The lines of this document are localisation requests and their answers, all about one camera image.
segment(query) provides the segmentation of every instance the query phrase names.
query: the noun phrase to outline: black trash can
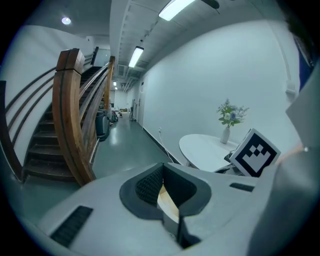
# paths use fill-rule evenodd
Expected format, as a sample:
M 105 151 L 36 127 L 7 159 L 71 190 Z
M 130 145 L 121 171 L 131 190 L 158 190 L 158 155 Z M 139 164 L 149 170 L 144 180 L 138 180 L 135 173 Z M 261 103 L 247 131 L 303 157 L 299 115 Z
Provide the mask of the black trash can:
M 103 142 L 110 133 L 108 112 L 106 110 L 99 110 L 95 117 L 96 137 Z

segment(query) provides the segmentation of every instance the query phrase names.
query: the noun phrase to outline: recessed light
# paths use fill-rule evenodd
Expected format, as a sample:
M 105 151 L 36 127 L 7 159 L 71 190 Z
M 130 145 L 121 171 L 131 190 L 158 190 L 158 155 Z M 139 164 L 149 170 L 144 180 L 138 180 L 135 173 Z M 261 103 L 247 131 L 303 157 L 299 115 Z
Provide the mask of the recessed light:
M 131 57 L 131 60 L 130 60 L 130 63 L 129 63 L 129 67 L 130 68 L 134 68 L 135 65 L 137 64 L 141 54 L 144 52 L 144 48 L 142 47 L 139 47 L 139 46 L 136 46 L 135 49 L 134 49 L 134 52 L 132 54 L 132 57 Z
M 159 17 L 166 21 L 170 21 L 174 16 L 194 1 L 195 0 L 172 0 L 159 13 Z
M 68 17 L 63 17 L 61 19 L 62 23 L 65 24 L 65 25 L 69 25 L 71 23 L 71 19 L 68 18 Z

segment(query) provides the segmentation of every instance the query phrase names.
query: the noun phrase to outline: polished concrete floor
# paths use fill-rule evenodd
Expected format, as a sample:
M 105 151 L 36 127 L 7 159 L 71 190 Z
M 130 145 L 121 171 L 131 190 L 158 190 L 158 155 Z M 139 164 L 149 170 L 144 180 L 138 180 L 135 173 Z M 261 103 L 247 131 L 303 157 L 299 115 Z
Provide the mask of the polished concrete floor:
M 170 162 L 169 157 L 124 113 L 110 130 L 109 137 L 99 143 L 93 162 L 97 179 L 132 168 L 158 162 Z
M 148 137 L 136 122 L 129 121 L 129 114 L 110 129 L 109 137 L 98 146 L 93 163 L 97 177 L 103 178 L 132 168 L 158 162 L 169 162 L 165 153 Z M 52 207 L 66 199 L 80 187 L 75 182 L 60 182 L 37 177 L 28 177 L 24 184 L 17 182 L 0 154 L 2 185 L 15 213 L 37 224 Z

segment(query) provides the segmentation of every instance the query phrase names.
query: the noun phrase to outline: vase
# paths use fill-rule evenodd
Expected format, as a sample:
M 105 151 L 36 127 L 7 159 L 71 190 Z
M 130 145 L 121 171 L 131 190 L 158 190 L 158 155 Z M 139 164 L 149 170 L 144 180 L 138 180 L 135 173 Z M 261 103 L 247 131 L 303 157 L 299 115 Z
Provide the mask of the vase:
M 227 144 L 230 136 L 230 128 L 226 127 L 222 133 L 220 142 L 223 144 Z

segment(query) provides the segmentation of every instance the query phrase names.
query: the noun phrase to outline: doorway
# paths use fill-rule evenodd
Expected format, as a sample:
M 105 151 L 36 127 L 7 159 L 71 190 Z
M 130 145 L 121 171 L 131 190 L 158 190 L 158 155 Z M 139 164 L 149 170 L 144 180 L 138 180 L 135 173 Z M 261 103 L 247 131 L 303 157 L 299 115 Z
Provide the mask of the doorway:
M 144 112 L 145 112 L 145 101 L 147 92 L 147 78 L 144 77 L 139 88 L 139 101 L 138 101 L 138 124 L 144 126 Z

